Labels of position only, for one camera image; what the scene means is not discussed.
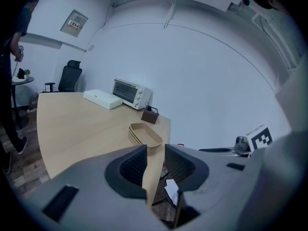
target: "person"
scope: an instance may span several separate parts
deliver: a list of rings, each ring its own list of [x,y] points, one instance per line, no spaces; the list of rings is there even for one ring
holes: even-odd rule
[[[10,54],[16,57],[16,61],[21,62],[23,55],[19,52],[18,42],[20,37],[26,35],[31,14],[35,9],[39,0],[29,0],[19,15],[15,18],[10,31],[6,36],[4,45],[0,53],[0,120],[8,135],[11,143],[17,150],[18,154],[22,154],[28,145],[27,137],[20,139],[17,135],[15,123],[12,118],[11,107],[11,89],[12,89],[12,73],[11,73],[11,60]],[[12,154],[6,153],[2,143],[0,142],[0,157],[1,164],[6,174],[11,171]]]

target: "black pants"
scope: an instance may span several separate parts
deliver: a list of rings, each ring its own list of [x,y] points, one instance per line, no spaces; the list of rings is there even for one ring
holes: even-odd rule
[[[11,60],[10,56],[1,57],[0,66],[0,121],[8,135],[11,143],[17,151],[23,149],[24,143],[18,138],[15,123],[12,118],[12,107],[11,107],[11,90],[12,90],[12,77],[11,77]],[[2,144],[0,145],[0,156],[1,160],[5,151]]]

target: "paper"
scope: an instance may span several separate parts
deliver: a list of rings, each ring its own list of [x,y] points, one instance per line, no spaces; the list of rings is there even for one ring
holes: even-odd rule
[[[166,180],[166,182],[167,182],[167,186],[165,187],[165,190],[167,191],[167,194],[169,195],[170,199],[172,200],[172,203],[176,206],[178,204],[179,187],[173,179],[172,180]]]
[[[23,81],[25,81],[25,79],[19,79],[16,76],[13,76],[12,81],[17,83],[17,82],[23,82]]]

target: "electrical panel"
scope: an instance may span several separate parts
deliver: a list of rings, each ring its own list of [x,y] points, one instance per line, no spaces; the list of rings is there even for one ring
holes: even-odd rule
[[[73,10],[66,19],[60,31],[78,37],[88,18]]]

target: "oven door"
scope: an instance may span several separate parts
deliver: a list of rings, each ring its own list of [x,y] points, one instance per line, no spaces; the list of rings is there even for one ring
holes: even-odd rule
[[[116,80],[112,94],[127,101],[130,104],[134,104],[138,88],[138,86]]]

